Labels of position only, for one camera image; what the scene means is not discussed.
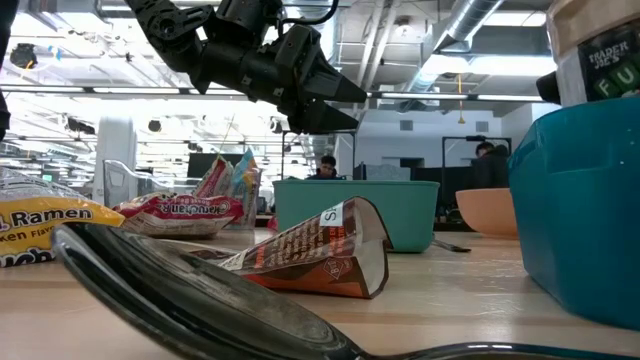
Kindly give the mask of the red Maruchan ramen packet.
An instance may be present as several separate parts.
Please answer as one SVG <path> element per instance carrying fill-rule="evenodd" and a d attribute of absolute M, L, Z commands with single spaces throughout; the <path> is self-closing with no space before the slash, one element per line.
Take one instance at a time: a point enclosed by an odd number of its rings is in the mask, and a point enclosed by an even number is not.
<path fill-rule="evenodd" d="M 120 203 L 113 210 L 125 217 L 127 231 L 161 238 L 210 237 L 244 215 L 240 201 L 154 192 Z"/>

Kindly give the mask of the teal plastic container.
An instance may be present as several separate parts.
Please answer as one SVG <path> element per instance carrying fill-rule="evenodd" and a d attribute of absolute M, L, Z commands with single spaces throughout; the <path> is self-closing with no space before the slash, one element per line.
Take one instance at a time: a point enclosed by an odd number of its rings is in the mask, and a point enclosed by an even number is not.
<path fill-rule="evenodd" d="M 378 209 L 395 252 L 422 253 L 432 243 L 437 182 L 293 179 L 276 181 L 273 186 L 281 231 L 360 196 Z"/>

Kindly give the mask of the orange bowl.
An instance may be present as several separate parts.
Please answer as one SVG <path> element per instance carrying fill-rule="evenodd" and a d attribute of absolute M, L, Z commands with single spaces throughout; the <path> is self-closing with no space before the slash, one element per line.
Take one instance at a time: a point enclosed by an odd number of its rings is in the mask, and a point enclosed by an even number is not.
<path fill-rule="evenodd" d="M 465 223 L 484 237 L 518 239 L 514 205 L 509 188 L 462 190 L 456 193 Z"/>

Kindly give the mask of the yellow chicken ramen packet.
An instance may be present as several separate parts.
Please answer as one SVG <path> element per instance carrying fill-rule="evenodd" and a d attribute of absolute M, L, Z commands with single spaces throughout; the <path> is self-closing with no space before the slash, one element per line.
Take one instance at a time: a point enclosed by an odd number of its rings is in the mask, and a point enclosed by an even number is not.
<path fill-rule="evenodd" d="M 0 268 L 53 260 L 50 237 L 58 224 L 124 220 L 68 187 L 0 167 Z"/>

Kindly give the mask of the lime chili ramen packet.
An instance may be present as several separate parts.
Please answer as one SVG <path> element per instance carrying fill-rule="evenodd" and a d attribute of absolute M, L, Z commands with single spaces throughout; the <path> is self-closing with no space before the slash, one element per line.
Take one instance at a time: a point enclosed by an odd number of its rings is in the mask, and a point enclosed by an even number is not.
<path fill-rule="evenodd" d="M 197 198 L 227 196 L 231 188 L 233 172 L 233 165 L 222 156 L 218 156 L 196 185 L 192 195 Z"/>

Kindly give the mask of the brown torn snack packet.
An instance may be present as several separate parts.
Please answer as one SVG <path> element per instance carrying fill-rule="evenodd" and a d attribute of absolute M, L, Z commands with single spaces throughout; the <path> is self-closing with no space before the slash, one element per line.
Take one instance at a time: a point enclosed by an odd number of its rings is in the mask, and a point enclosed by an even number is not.
<path fill-rule="evenodd" d="M 388 281 L 391 248 L 376 206 L 356 196 L 245 250 L 191 253 L 270 289 L 372 299 Z"/>

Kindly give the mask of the blue-edged clear noodle packet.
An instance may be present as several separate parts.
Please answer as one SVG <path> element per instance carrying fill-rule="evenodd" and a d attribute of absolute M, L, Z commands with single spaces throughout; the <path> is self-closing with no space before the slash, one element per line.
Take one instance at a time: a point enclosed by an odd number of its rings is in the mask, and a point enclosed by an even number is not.
<path fill-rule="evenodd" d="M 248 149 L 236 164 L 231 177 L 229 195 L 239 201 L 243 209 L 243 215 L 231 223 L 235 228 L 249 229 L 255 227 L 261 172 L 262 170 L 257 166 L 252 150 Z"/>

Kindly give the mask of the dark background monitor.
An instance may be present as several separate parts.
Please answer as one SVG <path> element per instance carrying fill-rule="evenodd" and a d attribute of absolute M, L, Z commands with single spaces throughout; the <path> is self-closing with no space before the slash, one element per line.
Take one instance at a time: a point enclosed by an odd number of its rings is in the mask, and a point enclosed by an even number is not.
<path fill-rule="evenodd" d="M 217 153 L 190 153 L 187 167 L 189 178 L 202 178 L 218 157 Z"/>

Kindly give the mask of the black background gantry frame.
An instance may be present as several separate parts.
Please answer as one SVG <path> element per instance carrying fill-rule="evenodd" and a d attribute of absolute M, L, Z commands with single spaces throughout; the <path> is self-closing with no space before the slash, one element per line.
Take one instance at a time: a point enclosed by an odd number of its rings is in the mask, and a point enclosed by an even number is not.
<path fill-rule="evenodd" d="M 350 151 L 350 163 L 345 170 L 339 170 L 338 176 L 352 179 L 356 165 L 356 135 L 354 130 L 340 130 L 335 132 L 312 133 L 298 135 L 284 130 L 280 135 L 280 164 L 278 179 L 303 179 L 311 176 L 320 166 L 320 160 L 325 155 L 332 155 L 339 159 L 340 143 L 346 142 L 346 149 Z"/>
<path fill-rule="evenodd" d="M 441 138 L 441 192 L 445 197 L 446 192 L 446 156 L 449 150 L 446 149 L 448 140 L 464 140 L 466 142 L 488 142 L 489 140 L 505 141 L 507 144 L 507 154 L 510 155 L 513 149 L 512 140 L 507 137 L 486 137 L 484 135 L 467 135 L 467 136 L 443 136 Z"/>

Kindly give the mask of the black spoon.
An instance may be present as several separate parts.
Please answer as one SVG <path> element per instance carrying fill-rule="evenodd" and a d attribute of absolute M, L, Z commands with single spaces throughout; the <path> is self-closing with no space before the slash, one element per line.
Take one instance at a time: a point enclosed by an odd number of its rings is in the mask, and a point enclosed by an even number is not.
<path fill-rule="evenodd" d="M 298 303 L 158 240 L 67 223 L 51 242 L 96 299 L 186 360 L 640 360 L 502 342 L 374 355 Z"/>

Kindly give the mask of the dull steel spoon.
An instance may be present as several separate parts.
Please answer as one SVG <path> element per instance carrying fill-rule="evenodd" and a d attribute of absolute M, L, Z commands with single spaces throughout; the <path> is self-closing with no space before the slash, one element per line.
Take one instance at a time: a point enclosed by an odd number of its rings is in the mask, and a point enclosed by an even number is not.
<path fill-rule="evenodd" d="M 454 245 L 454 244 L 450 244 L 450 243 L 447 243 L 447 242 L 444 242 L 444 241 L 441 241 L 441 240 L 438 240 L 438 239 L 432 240 L 432 244 L 434 246 L 437 246 L 439 248 L 445 249 L 445 250 L 450 251 L 450 252 L 455 252 L 455 253 L 469 253 L 469 252 L 471 252 L 470 248 L 460 247 L 460 246 L 457 246 L 457 245 Z"/>

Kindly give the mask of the clear plastic bin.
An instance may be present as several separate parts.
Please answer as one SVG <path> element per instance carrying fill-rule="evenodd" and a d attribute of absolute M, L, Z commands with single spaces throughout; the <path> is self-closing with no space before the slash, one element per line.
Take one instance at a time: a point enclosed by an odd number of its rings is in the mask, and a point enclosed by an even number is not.
<path fill-rule="evenodd" d="M 122 227 L 151 237 L 211 237 L 239 221 L 244 205 L 233 197 L 196 196 L 135 173 L 117 160 L 103 162 L 104 204 L 124 217 Z"/>

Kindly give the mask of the person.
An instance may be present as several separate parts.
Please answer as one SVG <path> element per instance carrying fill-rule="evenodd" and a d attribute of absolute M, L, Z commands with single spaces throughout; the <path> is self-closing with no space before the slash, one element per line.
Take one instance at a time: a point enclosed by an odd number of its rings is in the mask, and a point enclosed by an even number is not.
<path fill-rule="evenodd" d="M 336 164 L 337 160 L 334 156 L 323 156 L 316 173 L 307 177 L 307 180 L 345 180 L 344 176 L 338 175 Z"/>
<path fill-rule="evenodd" d="M 476 147 L 476 158 L 471 162 L 471 188 L 508 188 L 508 157 L 505 145 L 480 143 Z"/>

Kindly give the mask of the beige-lid seasoning jar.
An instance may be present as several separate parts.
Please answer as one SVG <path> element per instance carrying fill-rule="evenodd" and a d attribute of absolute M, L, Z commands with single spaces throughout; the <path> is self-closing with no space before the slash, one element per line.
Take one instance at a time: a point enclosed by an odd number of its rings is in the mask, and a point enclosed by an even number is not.
<path fill-rule="evenodd" d="M 547 31 L 558 93 L 573 106 L 640 95 L 640 0 L 554 0 Z"/>

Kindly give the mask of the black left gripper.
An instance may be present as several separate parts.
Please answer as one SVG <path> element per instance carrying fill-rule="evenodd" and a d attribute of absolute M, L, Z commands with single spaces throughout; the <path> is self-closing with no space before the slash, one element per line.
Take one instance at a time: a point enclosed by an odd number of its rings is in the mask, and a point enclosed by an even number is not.
<path fill-rule="evenodd" d="M 216 83 L 275 105 L 297 134 L 353 131 L 359 124 L 355 118 L 316 100 L 363 103 L 367 92 L 322 58 L 320 38 L 302 25 L 266 45 L 216 34 L 205 43 L 189 78 L 202 94 Z"/>

